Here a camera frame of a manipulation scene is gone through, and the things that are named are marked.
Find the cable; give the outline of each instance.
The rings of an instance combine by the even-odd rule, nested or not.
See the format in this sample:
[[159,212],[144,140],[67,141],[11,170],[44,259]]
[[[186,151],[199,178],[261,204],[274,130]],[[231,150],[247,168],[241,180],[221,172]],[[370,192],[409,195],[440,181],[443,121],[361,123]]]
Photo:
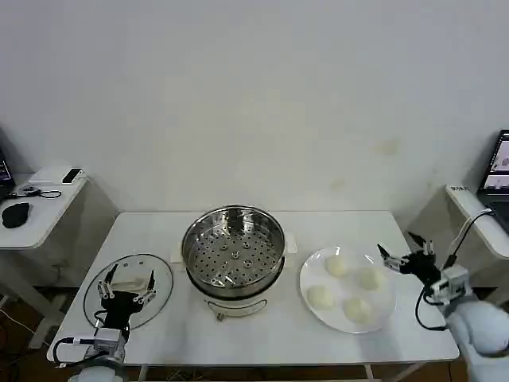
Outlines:
[[421,304],[422,296],[424,296],[425,290],[427,288],[428,286],[424,285],[417,299],[417,303],[415,304],[415,319],[417,320],[418,324],[424,329],[431,330],[433,332],[442,332],[447,329],[447,326],[426,326],[422,323],[421,319],[419,318],[419,305]]
[[428,300],[428,298],[426,296],[423,296],[422,299],[428,305],[432,305],[432,306],[442,306],[442,305],[444,305],[442,302],[433,302],[433,301],[430,301],[430,300]]
[[477,215],[470,216],[467,220],[464,221],[457,236],[451,242],[451,244],[449,245],[449,248],[447,248],[447,252],[446,252],[447,256],[449,256],[453,253],[454,247],[455,247],[457,241],[464,235],[464,230],[467,228],[468,224],[472,221],[472,219],[476,219],[480,214],[483,214],[485,212],[490,212],[490,211],[491,211],[491,209],[483,209],[483,210],[479,211],[479,213]]
[[[53,346],[53,349],[52,349],[52,355],[53,355],[53,362],[59,366],[60,364],[65,364],[65,362],[61,361],[60,358],[58,357],[58,354],[57,354],[57,350],[58,350],[58,347],[62,344],[73,344],[74,343],[74,337],[63,337],[61,338],[60,340],[58,340],[55,345]],[[92,339],[87,339],[87,338],[81,338],[80,339],[80,344],[81,345],[93,345],[94,344],[94,340]],[[80,364],[80,363],[83,363],[85,361],[88,361],[92,358],[85,358],[81,361],[78,361],[78,362],[72,362],[72,363],[69,363],[67,365],[69,366],[76,366],[77,364]]]
[[453,251],[453,253],[451,255],[449,255],[449,257],[447,258],[447,260],[445,261],[445,264],[444,266],[442,267],[442,269],[445,269],[445,268],[449,268],[449,267],[452,267],[454,265],[454,263],[456,262],[457,260],[457,256],[456,256],[456,253],[458,252],[458,250],[460,249],[462,243],[464,242],[465,238],[467,237],[467,234],[468,234],[468,231],[470,231],[470,228],[474,225],[474,223],[476,222],[477,219],[479,219],[481,216],[484,216],[484,215],[491,215],[493,213],[492,210],[490,209],[486,209],[484,210],[483,212],[479,213],[474,219],[472,219],[472,221],[470,221],[470,223],[468,224],[467,228],[464,230],[464,234],[463,236],[461,237],[461,240],[460,240],[460,243],[457,245],[456,249]]
[[[7,316],[8,319],[10,319],[12,322],[16,322],[18,325],[21,325],[23,326],[25,329],[27,329],[31,334],[35,335],[35,332],[33,330],[31,330],[27,325],[15,320],[14,318],[12,318],[11,316],[8,315],[7,312],[4,311],[4,309],[0,309],[0,312],[4,313],[4,315]],[[46,346],[49,347],[49,343],[46,342],[46,341],[42,341],[43,344],[45,344]]]
[[103,325],[104,325],[104,320],[103,320],[101,317],[99,317],[99,315],[100,315],[100,314],[103,314],[103,313],[108,313],[108,311],[107,311],[107,310],[98,310],[98,311],[96,311],[96,312],[94,313],[94,318],[95,318],[96,320],[98,320],[101,324],[103,324]]
[[81,361],[77,361],[77,362],[71,362],[71,363],[68,363],[68,364],[65,364],[65,367],[66,368],[72,368],[74,366],[78,366],[79,364],[84,364],[85,362],[88,362],[88,361],[92,361],[94,360],[95,358],[99,358],[99,357],[102,357],[102,356],[106,356],[108,354],[107,351],[102,351],[102,352],[98,352],[96,354],[94,354],[93,356],[89,356],[87,358],[84,358],[83,360]]

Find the metal rim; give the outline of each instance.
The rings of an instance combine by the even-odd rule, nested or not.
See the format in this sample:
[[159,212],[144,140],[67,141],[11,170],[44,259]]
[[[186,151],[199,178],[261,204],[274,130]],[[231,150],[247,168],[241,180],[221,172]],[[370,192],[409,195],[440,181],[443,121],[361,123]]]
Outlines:
[[[267,257],[267,255],[270,255],[270,259],[267,260],[267,263],[264,263],[264,267],[266,267],[266,269],[264,269],[264,272],[258,276],[256,275],[256,277],[253,277],[252,279],[248,279],[247,281],[243,282],[242,284],[240,285],[237,285],[237,286],[229,286],[229,288],[231,289],[235,289],[235,288],[242,288],[242,287],[248,287],[250,285],[253,285],[253,284],[256,284],[257,282],[259,282],[261,279],[263,279],[264,277],[270,275],[270,273],[275,273],[276,270],[278,269],[279,265],[280,265],[280,260],[281,258],[283,257],[283,253],[284,253],[284,243],[285,243],[285,234],[284,234],[284,231],[282,229],[282,226],[279,224],[279,222],[273,217],[271,216],[268,212],[265,212],[265,211],[262,211],[261,209],[257,209],[256,207],[252,207],[252,206],[249,206],[249,205],[226,205],[224,207],[221,207],[221,208],[218,208],[218,209],[214,209],[212,211],[209,211],[209,212],[206,212],[204,215],[202,215],[201,217],[199,217],[193,224],[191,224],[188,229],[186,230],[185,234],[184,234],[184,239],[182,240],[182,245],[181,245],[181,254],[182,254],[182,258],[185,262],[185,266],[188,270],[190,270],[190,274],[191,276],[195,277],[196,279],[198,279],[201,283],[203,284],[208,284],[210,285],[211,287],[221,287],[220,285],[217,285],[216,283],[214,283],[211,279],[208,279],[208,278],[203,278],[203,277],[200,277],[200,275],[198,275],[193,269],[192,269],[192,265],[189,261],[189,257],[186,256],[184,254],[184,251],[185,251],[185,248],[184,248],[184,243],[187,242],[188,240],[188,237],[189,237],[189,234],[190,232],[193,232],[196,228],[197,225],[201,224],[204,222],[204,220],[210,218],[211,216],[213,215],[216,215],[217,213],[219,212],[226,212],[226,211],[229,211],[229,210],[232,210],[232,209],[246,209],[246,210],[250,210],[252,212],[256,212],[257,214],[259,215],[262,215],[264,216],[265,218],[267,218],[271,224],[273,224],[279,234],[281,235],[281,240],[282,240],[282,250],[281,250],[281,253],[279,253],[277,256],[274,256],[273,257],[273,253],[275,253],[274,250],[272,250],[272,248],[265,248],[266,250],[266,253],[262,253],[259,252],[260,254],[260,257],[258,256],[255,256],[255,255],[251,255],[253,256],[254,258],[250,260],[247,260],[247,261],[251,261],[251,264],[245,264],[245,267],[248,268],[248,266],[250,267],[251,265],[253,265],[252,261],[261,261],[261,256],[265,256]],[[206,248],[203,248],[203,252],[202,254],[203,255],[206,255],[208,257],[208,259],[211,259],[212,257],[212,254],[209,254],[209,249],[208,249],[208,246]]]
[[282,271],[283,271],[283,268],[285,267],[285,257],[283,256],[282,259],[281,259],[281,266],[280,268],[278,269],[278,272],[277,274],[275,275],[274,279],[267,285],[265,285],[262,289],[260,290],[257,290],[256,292],[252,293],[252,294],[248,294],[246,296],[239,296],[239,297],[227,297],[227,296],[217,296],[216,294],[212,294],[208,291],[206,291],[204,288],[202,288],[200,285],[198,285],[198,283],[193,279],[193,277],[190,275],[189,273],[189,269],[186,269],[186,273],[188,275],[188,278],[189,280],[191,281],[191,283],[195,286],[195,288],[197,290],[199,290],[201,293],[205,294],[206,296],[210,297],[210,298],[214,298],[216,300],[223,300],[223,301],[242,301],[242,300],[247,300],[249,298],[253,298],[253,297],[256,297],[258,296],[259,294],[262,294],[263,292],[265,292],[267,289],[269,289],[271,286],[274,285],[274,283],[279,279],[279,276],[281,275]]

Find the computer mouse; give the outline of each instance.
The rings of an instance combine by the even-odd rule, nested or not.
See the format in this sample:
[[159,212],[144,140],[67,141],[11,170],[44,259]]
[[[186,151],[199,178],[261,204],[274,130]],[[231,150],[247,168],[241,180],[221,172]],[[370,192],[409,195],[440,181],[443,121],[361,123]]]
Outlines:
[[2,211],[2,224],[6,228],[22,226],[29,218],[30,203],[17,203]]

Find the white wall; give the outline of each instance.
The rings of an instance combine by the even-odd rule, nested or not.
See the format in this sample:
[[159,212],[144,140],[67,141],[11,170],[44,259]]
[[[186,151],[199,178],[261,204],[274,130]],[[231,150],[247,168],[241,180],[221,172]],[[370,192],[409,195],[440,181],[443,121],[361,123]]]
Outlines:
[[0,0],[0,123],[124,210],[389,209],[509,121],[509,2]]

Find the black cable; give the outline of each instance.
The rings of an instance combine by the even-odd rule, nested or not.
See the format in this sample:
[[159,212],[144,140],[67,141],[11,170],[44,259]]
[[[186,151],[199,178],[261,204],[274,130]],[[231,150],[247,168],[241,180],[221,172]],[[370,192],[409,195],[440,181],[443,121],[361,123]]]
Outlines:
[[56,354],[56,351],[58,350],[58,347],[61,345],[61,344],[71,344],[73,343],[74,341],[74,338],[73,337],[64,337],[64,338],[61,338],[60,340],[58,340],[56,342],[56,344],[53,346],[53,351],[52,351],[52,354],[53,354],[53,362],[55,362],[55,364],[58,366],[60,365],[62,362],[59,360],[58,358],[58,355]]
[[108,311],[107,311],[107,310],[98,310],[98,311],[96,311],[96,312],[94,313],[94,318],[95,318],[96,320],[98,320],[101,324],[103,324],[103,325],[104,325],[104,320],[103,320],[101,317],[99,317],[99,315],[100,315],[100,314],[103,314],[103,313],[108,313]]
[[442,306],[442,305],[444,305],[442,302],[433,302],[433,301],[430,301],[430,300],[428,300],[428,298],[426,296],[423,296],[422,299],[428,305],[432,305],[432,306]]
[[[101,356],[104,356],[106,354],[108,354],[108,352],[99,352],[97,354],[94,354],[93,356],[90,356],[88,358],[84,358],[83,360],[81,361],[77,361],[77,362],[70,362],[70,363],[66,363],[66,362],[63,362],[61,361],[59,358],[58,358],[58,355],[57,355],[57,350],[58,350],[58,347],[61,345],[61,344],[72,344],[74,342],[74,337],[64,337],[64,338],[61,338],[60,340],[58,340],[55,345],[53,346],[53,351],[52,351],[52,354],[53,354],[53,362],[57,365],[57,366],[60,366],[60,364],[66,364],[65,367],[72,367],[72,366],[77,366],[78,364],[82,364],[86,361],[90,361],[90,360],[94,360],[95,358],[97,357],[101,357]],[[81,345],[93,345],[94,343],[94,340],[93,339],[87,339],[87,338],[82,338],[80,339],[80,344]]]
[[415,304],[415,319],[417,320],[418,324],[426,330],[432,330],[433,332],[442,332],[447,329],[447,326],[426,326],[422,323],[421,319],[419,318],[419,305],[421,304],[422,296],[424,296],[424,293],[427,288],[428,286],[424,285],[417,299],[417,303]]
[[77,361],[77,362],[71,362],[69,364],[65,364],[65,367],[66,368],[72,368],[74,366],[78,366],[79,364],[84,364],[85,362],[88,362],[88,361],[92,361],[94,360],[95,358],[99,358],[99,357],[102,357],[102,356],[106,356],[108,354],[108,352],[106,351],[102,351],[102,352],[98,352],[96,354],[94,354],[93,356],[89,356],[87,358],[84,358],[83,360],[81,361]]
[[445,269],[445,268],[449,268],[449,267],[452,267],[454,265],[454,263],[456,262],[457,260],[457,256],[456,256],[456,253],[458,252],[458,250],[460,249],[462,243],[464,242],[464,239],[467,237],[467,234],[468,234],[468,231],[470,231],[470,228],[474,225],[474,223],[476,222],[477,219],[479,219],[481,216],[484,216],[484,215],[491,215],[493,213],[493,211],[486,211],[486,212],[482,212],[480,213],[479,215],[477,215],[475,217],[474,220],[472,220],[470,222],[470,224],[468,225],[466,231],[464,232],[463,234],[463,237],[461,238],[460,240],[460,243],[456,246],[456,249],[454,250],[454,252],[447,258],[447,260],[445,261],[445,264],[444,266],[442,267],[442,269]]

